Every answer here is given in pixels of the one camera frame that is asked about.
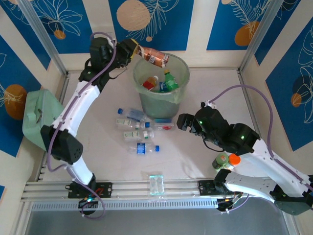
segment translucent trash can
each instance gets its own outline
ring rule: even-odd
[[[179,104],[189,82],[190,70],[187,64],[175,55],[168,55],[169,62],[163,69],[140,59],[133,71],[134,85],[139,92],[142,109],[150,118],[173,118],[178,113]],[[148,77],[155,75],[159,77],[158,83],[164,81],[165,70],[170,70],[171,75],[176,78],[178,89],[167,93],[158,93],[149,91],[142,86]]]

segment white table surface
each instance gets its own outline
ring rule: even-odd
[[[78,73],[70,75],[64,100],[67,104],[78,83]],[[190,82],[179,113],[195,114],[200,102],[214,98],[224,89],[240,84],[235,70],[191,69]],[[217,101],[217,108],[228,123],[245,123],[253,128],[251,117],[242,90],[233,89]],[[149,175],[162,174],[166,180],[185,178],[214,178],[212,161],[218,153],[207,149],[201,137],[188,131],[155,132],[153,142],[160,145],[160,152],[143,156],[130,155],[123,141],[122,131],[116,130],[115,119],[118,108],[141,109],[139,95],[130,82],[127,73],[114,81],[109,81],[100,96],[84,117],[77,139],[83,144],[83,158],[97,180],[146,180]],[[60,162],[52,159],[52,166]],[[238,173],[249,176],[264,176],[256,166],[242,160],[237,166]],[[47,170],[43,181],[69,181],[65,170],[50,173]]]

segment gray floor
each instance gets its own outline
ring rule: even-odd
[[[287,235],[282,213],[250,198],[240,209],[221,215],[216,209],[107,211],[98,221],[77,211],[33,212],[27,235]]]

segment orange bottle cap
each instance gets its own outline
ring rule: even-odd
[[[230,154],[228,162],[232,165],[238,165],[241,161],[241,158],[237,156],[236,154]]]

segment plastic bag liner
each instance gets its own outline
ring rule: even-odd
[[[175,116],[189,82],[190,70],[187,64],[175,55],[168,55],[169,62],[165,68],[157,67],[141,58],[133,70],[134,86],[139,92],[142,109],[151,118],[172,118]],[[171,75],[176,78],[179,85],[178,89],[167,93],[158,93],[149,91],[142,86],[148,77],[155,75],[159,77],[158,83],[164,82],[165,70],[170,70]]]

